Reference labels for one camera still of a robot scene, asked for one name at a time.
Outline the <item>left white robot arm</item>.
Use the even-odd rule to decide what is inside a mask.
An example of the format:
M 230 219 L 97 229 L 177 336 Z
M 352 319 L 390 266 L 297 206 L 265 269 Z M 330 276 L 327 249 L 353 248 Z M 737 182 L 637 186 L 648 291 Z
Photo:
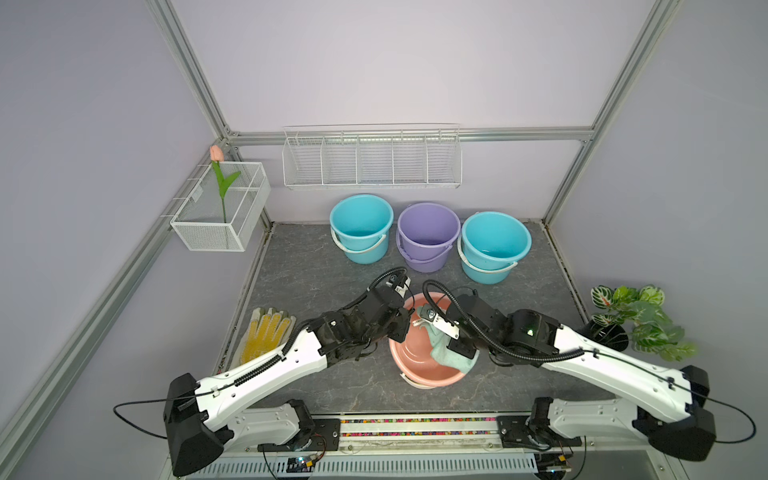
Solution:
M 171 381 L 163 422 L 176 477 L 193 474 L 235 444 L 283 446 L 305 441 L 314 424 L 305 404 L 290 400 L 276 408 L 276 421 L 253 431 L 235 424 L 262 398 L 340 362 L 357 360 L 385 337 L 403 341 L 410 311 L 408 286 L 368 288 L 353 305 L 325 312 L 294 329 L 288 340 L 223 374 L 195 379 L 185 373 Z

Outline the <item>pink plastic bucket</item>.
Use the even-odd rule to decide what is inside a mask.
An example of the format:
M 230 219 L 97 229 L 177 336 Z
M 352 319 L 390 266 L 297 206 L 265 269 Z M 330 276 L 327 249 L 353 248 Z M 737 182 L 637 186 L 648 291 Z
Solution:
M 419 389 L 447 387 L 463 379 L 466 374 L 439 365 L 429 354 L 429 339 L 424 327 L 417 324 L 416 309 L 422 305 L 431 306 L 423 294 L 408 299 L 405 308 L 412 310 L 410 326 L 403 342 L 389 340 L 392 358 L 400 369 L 400 376 L 411 386 Z

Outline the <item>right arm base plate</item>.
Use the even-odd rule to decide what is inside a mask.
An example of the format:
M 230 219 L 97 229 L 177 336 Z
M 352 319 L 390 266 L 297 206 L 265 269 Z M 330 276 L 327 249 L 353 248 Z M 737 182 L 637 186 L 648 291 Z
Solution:
M 527 448 L 547 451 L 555 447 L 578 447 L 578 437 L 566 438 L 555 433 L 544 421 L 532 420 L 525 415 L 499 415 L 498 432 L 504 448 Z

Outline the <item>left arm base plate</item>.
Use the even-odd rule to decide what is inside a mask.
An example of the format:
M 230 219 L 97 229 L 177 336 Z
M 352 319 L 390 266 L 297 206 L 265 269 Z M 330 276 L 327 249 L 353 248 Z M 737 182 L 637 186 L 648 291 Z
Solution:
M 341 420 L 314 418 L 311 428 L 299 432 L 283 444 L 267 443 L 257 446 L 259 452 L 337 451 L 341 440 Z

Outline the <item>mint green cloth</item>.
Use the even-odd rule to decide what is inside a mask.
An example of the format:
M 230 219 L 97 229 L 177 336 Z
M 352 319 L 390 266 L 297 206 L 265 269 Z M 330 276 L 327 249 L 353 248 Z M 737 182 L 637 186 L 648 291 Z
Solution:
M 428 320 L 428 310 L 430 310 L 428 305 L 422 305 L 416 309 L 416 313 L 419 316 L 417 324 L 424 327 L 427 331 L 430 344 L 430 357 L 439 365 L 454 368 L 463 374 L 467 374 L 477 363 L 478 352 L 475 351 L 472 354 L 472 357 L 466 357 L 461 353 L 449 349 L 449 344 L 453 338 L 437 329 L 433 323 Z

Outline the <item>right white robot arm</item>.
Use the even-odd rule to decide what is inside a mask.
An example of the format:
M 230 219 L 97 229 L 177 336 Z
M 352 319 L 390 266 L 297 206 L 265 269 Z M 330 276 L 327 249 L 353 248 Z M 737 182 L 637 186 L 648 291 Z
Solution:
M 460 353 L 485 346 L 504 366 L 544 368 L 613 394 L 611 401 L 536 399 L 522 428 L 528 446 L 613 437 L 644 440 L 681 460 L 708 457 L 717 434 L 714 416 L 704 407 L 709 393 L 704 370 L 634 359 L 534 310 L 505 315 L 477 293 L 448 301 L 438 314 L 456 329 Z

